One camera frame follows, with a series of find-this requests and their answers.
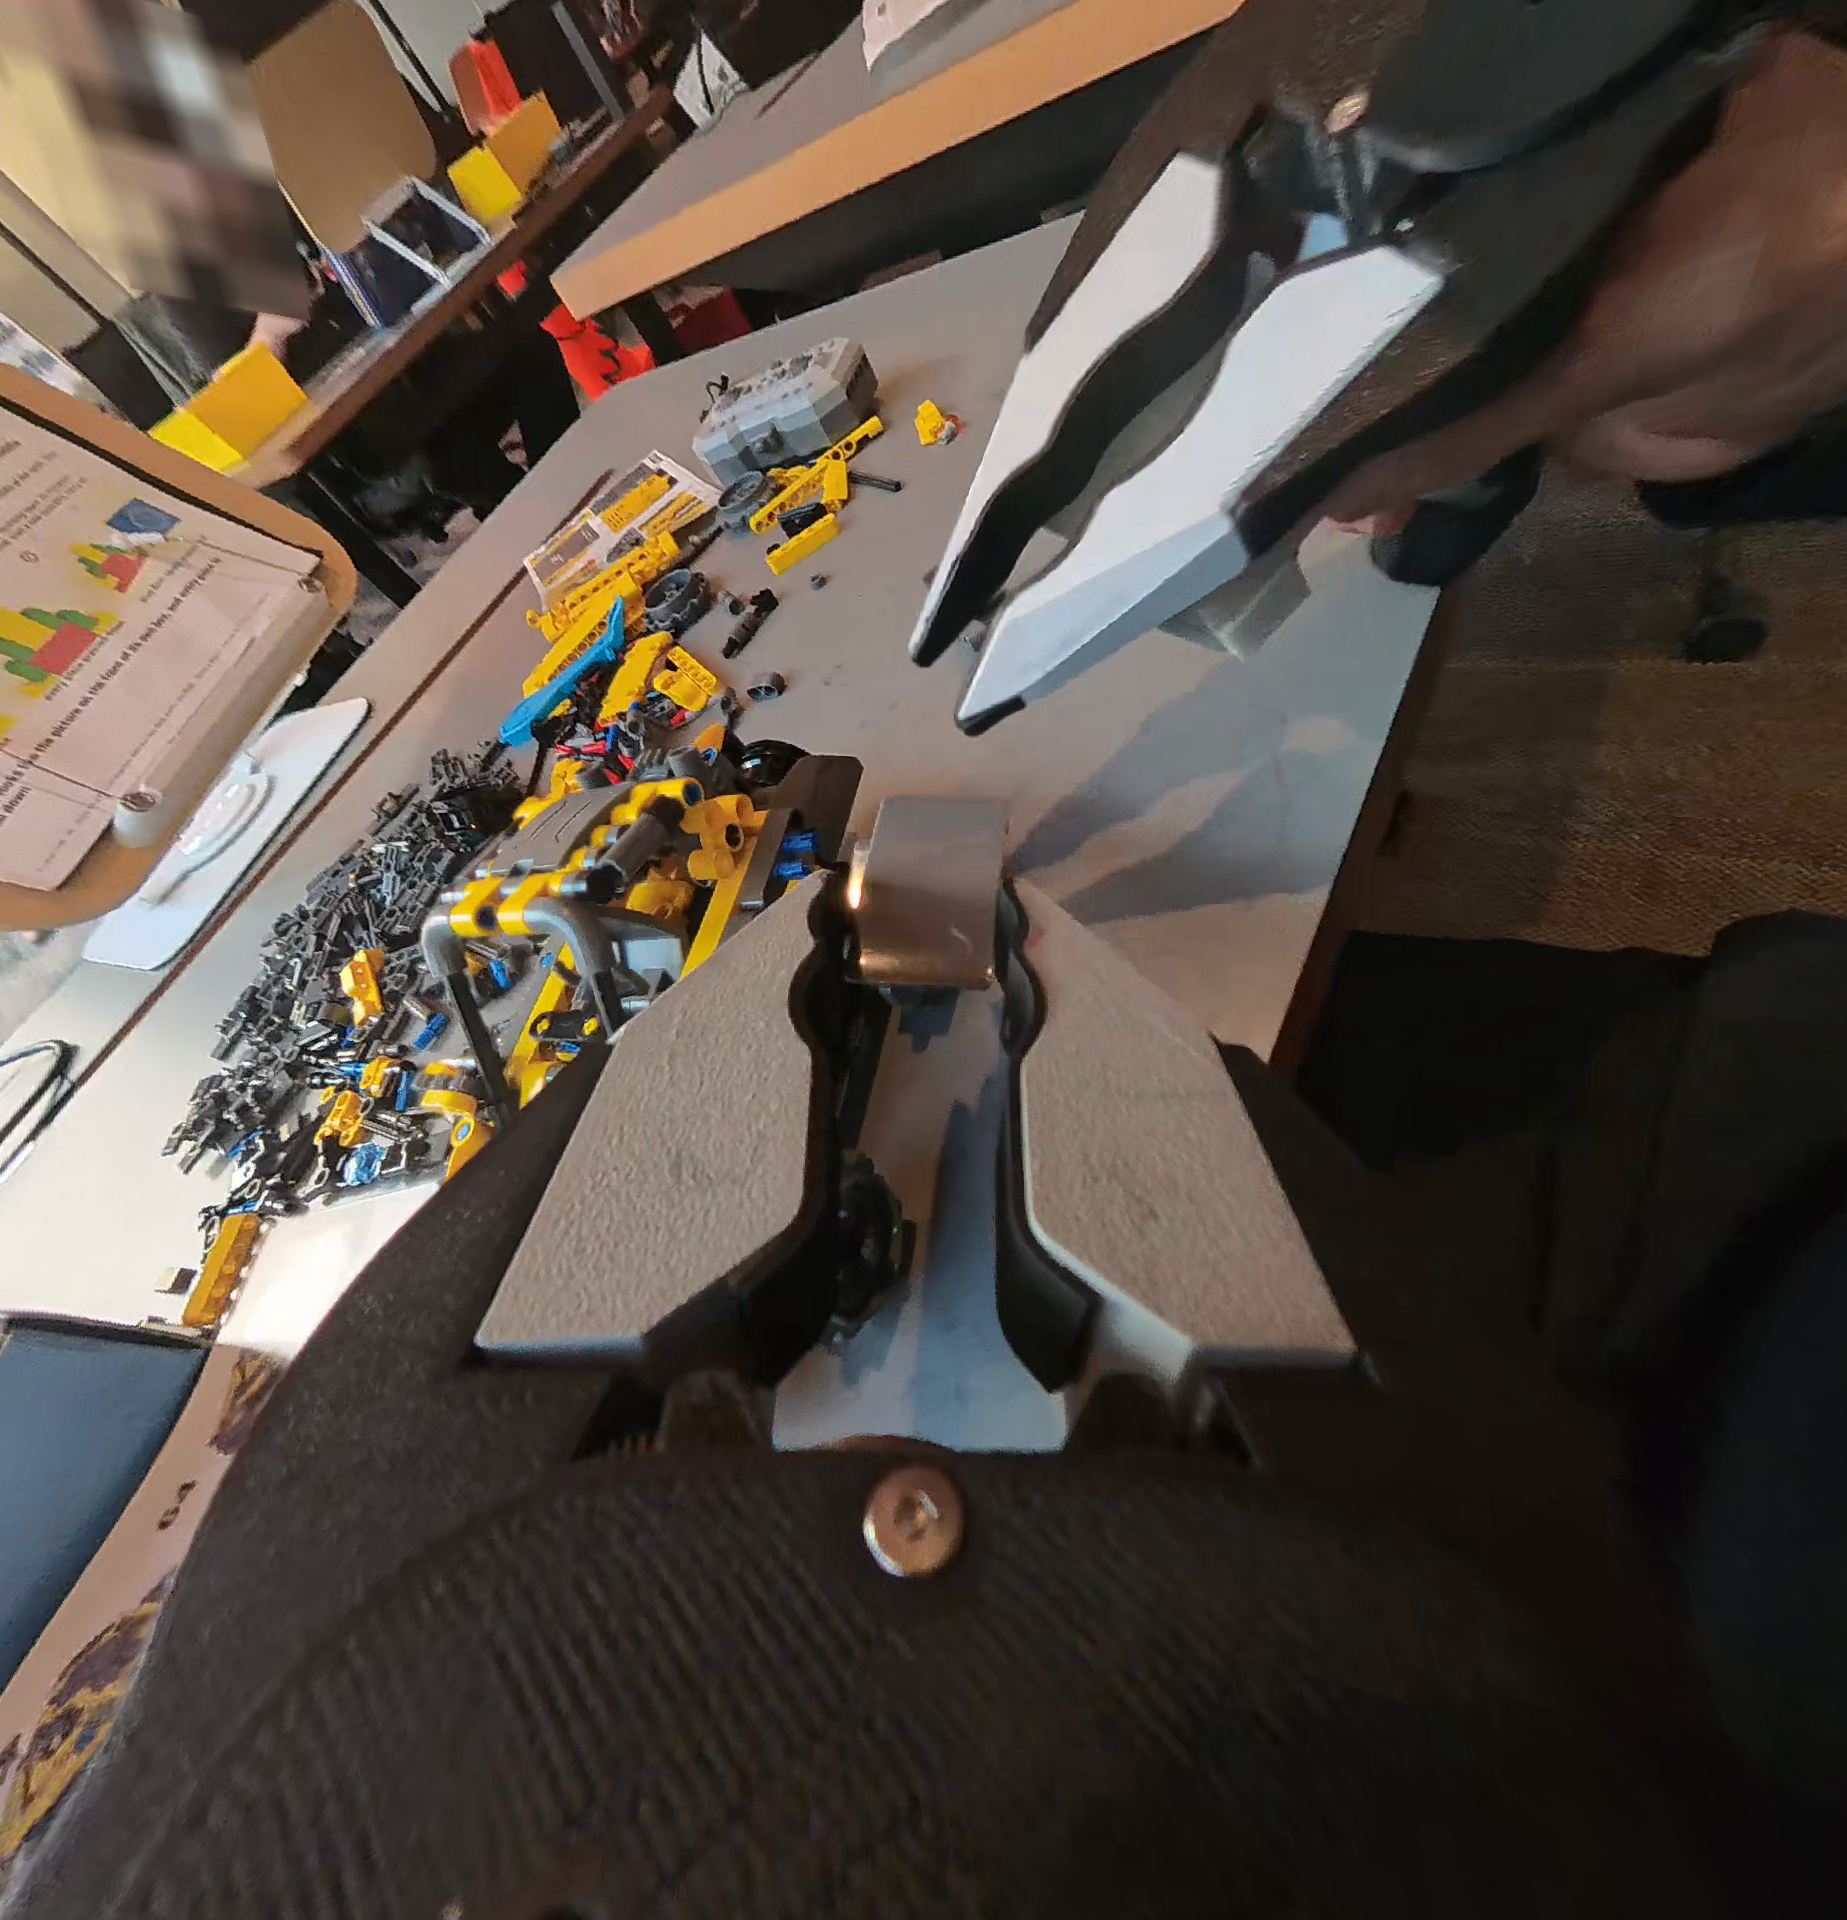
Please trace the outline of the orange object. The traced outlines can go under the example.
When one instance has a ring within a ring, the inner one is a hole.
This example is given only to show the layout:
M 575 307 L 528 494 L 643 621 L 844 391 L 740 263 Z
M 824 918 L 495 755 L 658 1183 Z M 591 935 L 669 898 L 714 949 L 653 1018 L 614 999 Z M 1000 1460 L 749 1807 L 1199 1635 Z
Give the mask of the orange object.
M 602 320 L 582 320 L 567 307 L 556 307 L 541 320 L 541 332 L 563 353 L 563 365 L 575 379 L 582 406 L 602 400 L 608 387 L 631 384 L 658 370 L 650 343 L 618 342 L 602 330 Z

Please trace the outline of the brown cardboard sheet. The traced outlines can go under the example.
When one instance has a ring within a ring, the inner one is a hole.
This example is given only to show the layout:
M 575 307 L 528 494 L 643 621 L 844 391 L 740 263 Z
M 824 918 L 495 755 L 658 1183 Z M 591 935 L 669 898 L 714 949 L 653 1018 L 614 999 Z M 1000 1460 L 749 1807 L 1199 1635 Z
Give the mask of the brown cardboard sheet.
M 434 177 L 434 140 L 360 3 L 320 3 L 246 65 L 287 202 L 326 254 L 353 254 L 364 217 Z

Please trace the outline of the person's right hand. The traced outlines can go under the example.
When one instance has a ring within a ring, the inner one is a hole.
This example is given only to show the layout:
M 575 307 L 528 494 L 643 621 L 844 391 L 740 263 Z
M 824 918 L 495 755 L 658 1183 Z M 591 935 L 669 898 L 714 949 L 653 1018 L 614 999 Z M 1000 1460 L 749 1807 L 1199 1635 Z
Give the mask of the person's right hand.
M 1361 466 L 1325 519 L 1418 503 L 1544 449 L 1618 485 L 1706 485 L 1847 406 L 1847 48 L 1764 40 L 1713 148 L 1637 205 L 1569 342 L 1507 396 Z

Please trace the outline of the white stand base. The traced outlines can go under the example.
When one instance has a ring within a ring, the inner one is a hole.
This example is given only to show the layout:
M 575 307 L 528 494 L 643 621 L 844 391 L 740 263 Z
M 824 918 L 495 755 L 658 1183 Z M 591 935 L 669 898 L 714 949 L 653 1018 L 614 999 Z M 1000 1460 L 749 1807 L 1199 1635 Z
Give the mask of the white stand base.
M 364 722 L 368 701 L 346 701 L 277 717 L 259 731 L 189 812 L 142 888 L 97 923 L 85 964 L 126 976 L 168 970 L 254 877 Z

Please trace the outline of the blue cardboard kit box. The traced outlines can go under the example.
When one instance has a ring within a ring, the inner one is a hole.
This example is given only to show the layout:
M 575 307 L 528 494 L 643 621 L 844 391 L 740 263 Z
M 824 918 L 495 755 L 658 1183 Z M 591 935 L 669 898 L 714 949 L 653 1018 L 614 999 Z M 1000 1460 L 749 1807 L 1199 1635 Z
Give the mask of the blue cardboard kit box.
M 189 1404 L 172 1331 L 0 1317 L 0 1696 Z

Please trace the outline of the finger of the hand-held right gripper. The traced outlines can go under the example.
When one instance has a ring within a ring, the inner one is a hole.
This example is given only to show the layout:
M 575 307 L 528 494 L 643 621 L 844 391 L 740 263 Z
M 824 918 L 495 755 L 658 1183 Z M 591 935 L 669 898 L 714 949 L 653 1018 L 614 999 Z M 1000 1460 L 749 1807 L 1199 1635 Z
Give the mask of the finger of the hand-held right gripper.
M 1083 258 L 1080 222 L 910 635 L 933 665 L 1066 560 L 1107 487 L 1169 436 L 1173 391 L 1303 254 L 1303 212 L 1241 150 L 1182 150 Z
M 1279 560 L 1289 536 L 1246 530 L 1246 491 L 1438 293 L 1441 275 L 1394 247 L 1299 254 L 1199 379 L 1173 391 L 1165 445 L 1105 491 L 1080 541 L 972 625 L 980 651 L 956 730 L 1004 724 L 1150 631 L 1258 651 L 1258 631 L 1274 631 L 1306 586 Z

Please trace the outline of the grey brick battery box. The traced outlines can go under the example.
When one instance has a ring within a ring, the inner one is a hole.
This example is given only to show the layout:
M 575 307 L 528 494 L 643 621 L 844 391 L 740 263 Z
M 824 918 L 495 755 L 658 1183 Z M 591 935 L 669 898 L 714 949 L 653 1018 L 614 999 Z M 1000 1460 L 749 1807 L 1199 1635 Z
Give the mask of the grey brick battery box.
M 856 337 L 828 337 L 753 376 L 716 376 L 691 454 L 724 487 L 749 471 L 803 462 L 877 412 L 877 371 Z

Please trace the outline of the grey curved brick panel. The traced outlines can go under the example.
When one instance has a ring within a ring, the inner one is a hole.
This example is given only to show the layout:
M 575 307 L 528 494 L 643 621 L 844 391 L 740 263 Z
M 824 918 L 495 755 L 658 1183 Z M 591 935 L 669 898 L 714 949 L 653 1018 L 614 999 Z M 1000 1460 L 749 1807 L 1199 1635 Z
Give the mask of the grey curved brick panel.
M 980 993 L 999 983 L 1010 805 L 892 795 L 856 849 L 848 970 L 872 991 Z

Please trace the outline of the person's dark clothed body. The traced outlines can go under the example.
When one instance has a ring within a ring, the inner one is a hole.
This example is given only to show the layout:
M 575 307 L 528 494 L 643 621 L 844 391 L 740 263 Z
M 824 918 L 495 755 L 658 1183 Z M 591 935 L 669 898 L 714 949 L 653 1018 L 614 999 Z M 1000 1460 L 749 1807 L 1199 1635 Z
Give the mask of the person's dark clothed body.
M 1847 918 L 1352 935 L 1299 1093 L 1618 1430 L 1734 1910 L 1847 1915 Z

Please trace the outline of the yellow storage bin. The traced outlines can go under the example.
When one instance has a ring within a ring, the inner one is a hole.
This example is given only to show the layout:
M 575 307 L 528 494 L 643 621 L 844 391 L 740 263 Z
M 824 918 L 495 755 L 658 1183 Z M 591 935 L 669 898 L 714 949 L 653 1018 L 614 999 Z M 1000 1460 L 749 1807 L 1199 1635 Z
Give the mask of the yellow storage bin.
M 455 202 L 482 230 L 511 222 L 549 169 L 557 144 L 563 123 L 548 90 L 528 95 L 480 148 L 447 163 Z
M 185 461 L 231 474 L 296 419 L 313 396 L 287 362 L 254 342 L 231 357 L 201 391 L 180 406 L 147 436 Z

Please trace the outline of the yellow toy brick vehicle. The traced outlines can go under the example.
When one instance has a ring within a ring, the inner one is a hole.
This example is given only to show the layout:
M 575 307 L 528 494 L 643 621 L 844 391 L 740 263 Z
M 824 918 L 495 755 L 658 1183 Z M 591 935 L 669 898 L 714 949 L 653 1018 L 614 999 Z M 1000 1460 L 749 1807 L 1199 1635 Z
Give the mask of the yellow toy brick vehicle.
M 753 795 L 732 784 L 728 760 L 672 755 L 662 782 L 591 790 L 541 808 L 482 869 L 441 896 L 424 923 L 424 964 L 451 993 L 455 1020 L 470 1042 L 490 1138 L 524 1121 L 528 1093 L 524 1069 L 503 1067 L 482 1024 L 470 991 L 470 941 L 529 937 L 570 965 L 575 1006 L 557 1011 L 549 1028 L 529 1028 L 529 1046 L 575 1046 L 567 1069 L 596 1069 L 602 1077 L 618 1032 L 666 991 L 701 970 L 795 883 L 838 877 L 838 841 L 828 837 L 818 808 L 828 782 L 850 805 L 859 764 L 798 755 L 781 784 Z M 863 1115 L 892 1006 L 872 986 L 856 983 L 856 991 L 863 1002 L 844 1104 L 838 1305 L 814 1345 L 850 1337 L 910 1278 L 917 1237 L 902 1201 L 863 1151 Z

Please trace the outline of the blue brick beam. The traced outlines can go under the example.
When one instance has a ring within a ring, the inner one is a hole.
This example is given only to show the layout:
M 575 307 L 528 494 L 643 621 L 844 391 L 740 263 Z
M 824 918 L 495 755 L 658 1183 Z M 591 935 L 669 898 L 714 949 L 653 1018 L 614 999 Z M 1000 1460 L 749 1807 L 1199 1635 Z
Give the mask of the blue brick beam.
M 528 688 L 503 717 L 503 750 L 524 750 L 541 722 L 549 722 L 591 679 L 618 671 L 627 651 L 621 621 L 606 621 L 582 651 L 575 651 L 541 685 Z

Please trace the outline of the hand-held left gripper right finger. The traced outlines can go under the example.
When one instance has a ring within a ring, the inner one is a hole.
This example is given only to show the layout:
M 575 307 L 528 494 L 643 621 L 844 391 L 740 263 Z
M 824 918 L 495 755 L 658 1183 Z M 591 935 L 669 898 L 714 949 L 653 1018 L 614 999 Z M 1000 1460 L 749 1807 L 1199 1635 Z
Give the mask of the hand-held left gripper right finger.
M 1219 1042 L 1034 883 L 999 898 L 999 1325 L 1060 1432 L 1352 1397 L 1341 1309 Z

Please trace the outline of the grey desk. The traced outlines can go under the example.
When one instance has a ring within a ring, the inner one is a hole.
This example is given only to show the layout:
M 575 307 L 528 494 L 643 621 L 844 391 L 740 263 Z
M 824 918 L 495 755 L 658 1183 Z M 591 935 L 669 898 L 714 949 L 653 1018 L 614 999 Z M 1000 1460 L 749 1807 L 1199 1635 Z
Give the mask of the grey desk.
M 662 287 L 824 293 L 1083 202 L 1238 3 L 944 3 L 850 24 L 690 135 L 557 271 L 577 316 Z
M 776 581 L 781 610 L 732 665 L 781 672 L 744 738 L 863 760 L 856 828 L 886 795 L 1004 795 L 1022 873 L 1175 993 L 1219 1042 L 1256 1055 L 1295 1028 L 1323 956 L 1325 902 L 1361 825 L 1380 750 L 1438 601 L 1368 572 L 1366 541 L 1312 536 L 1311 601 L 1256 662 L 1147 635 L 987 738 L 954 708 L 970 651 L 910 662 L 963 494 L 1076 217 L 856 293 L 744 337 L 724 362 L 650 371 L 602 396 L 376 647 L 334 685 L 368 724 L 250 873 L 238 907 L 168 976 L 74 965 L 22 1038 L 81 1051 L 81 1088 L 0 1183 L 0 1316 L 140 1325 L 200 1251 L 217 1180 L 180 1172 L 164 1142 L 209 1042 L 254 976 L 273 918 L 346 853 L 383 792 L 434 750 L 495 738 L 538 647 L 524 560 L 582 494 L 653 449 L 685 452 L 714 371 L 753 371 L 828 332 L 865 343 L 886 436 L 844 536 Z

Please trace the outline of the pile of loose brick parts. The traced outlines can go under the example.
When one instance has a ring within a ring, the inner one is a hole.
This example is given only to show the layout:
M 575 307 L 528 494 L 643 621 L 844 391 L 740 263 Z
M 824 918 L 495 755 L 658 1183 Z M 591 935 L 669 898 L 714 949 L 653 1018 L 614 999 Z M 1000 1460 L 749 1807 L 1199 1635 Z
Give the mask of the pile of loose brick parts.
M 722 494 L 716 530 L 701 524 L 679 541 L 658 536 L 556 610 L 538 610 L 528 590 L 520 696 L 606 621 L 621 621 L 621 662 L 591 679 L 524 750 L 490 738 L 466 755 L 434 754 L 429 782 L 387 792 L 372 828 L 273 923 L 254 983 L 217 1024 L 217 1069 L 194 1086 L 168 1142 L 184 1172 L 222 1164 L 231 1176 L 231 1192 L 200 1221 L 201 1265 L 172 1276 L 185 1333 L 222 1331 L 268 1225 L 451 1180 L 490 1142 L 470 1042 L 424 964 L 424 923 L 442 891 L 575 792 L 662 782 L 672 755 L 710 754 L 760 795 L 809 755 L 740 731 L 757 704 L 782 696 L 782 679 L 728 679 L 781 596 L 722 596 L 710 577 L 716 599 L 691 631 L 650 635 L 647 590 L 697 565 L 724 536 L 763 537 L 769 576 L 788 577 L 838 537 L 856 491 L 902 491 L 859 466 L 884 432 L 873 412 L 824 454 L 740 474 Z M 575 1006 L 570 965 L 541 941 L 487 937 L 470 941 L 470 991 L 503 1067 L 524 1069 L 529 1104 L 575 1063 L 575 1046 L 529 1046 L 529 1028 L 549 1032 L 549 1018 Z

